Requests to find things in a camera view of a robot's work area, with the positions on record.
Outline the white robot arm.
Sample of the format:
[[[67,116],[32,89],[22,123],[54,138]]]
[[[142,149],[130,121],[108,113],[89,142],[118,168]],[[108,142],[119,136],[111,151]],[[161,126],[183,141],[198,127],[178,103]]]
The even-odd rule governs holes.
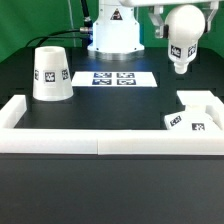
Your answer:
[[[98,0],[99,13],[93,23],[92,43],[87,47],[90,57],[103,60],[128,60],[142,55],[140,25],[134,16],[136,7],[148,7],[149,18],[156,28],[155,36],[165,36],[161,18],[166,5],[206,3],[206,29],[210,30],[219,2],[224,0]]]

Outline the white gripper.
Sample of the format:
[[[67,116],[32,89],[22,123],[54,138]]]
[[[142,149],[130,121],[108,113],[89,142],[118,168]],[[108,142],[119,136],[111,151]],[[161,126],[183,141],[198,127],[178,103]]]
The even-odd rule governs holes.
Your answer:
[[[224,0],[119,0],[121,5],[125,7],[150,6],[148,15],[155,28],[155,37],[159,39],[166,37],[166,25],[161,17],[164,12],[162,6],[206,3],[203,13],[205,16],[205,33],[208,33],[211,30],[212,20],[219,9],[219,2],[221,1]]]

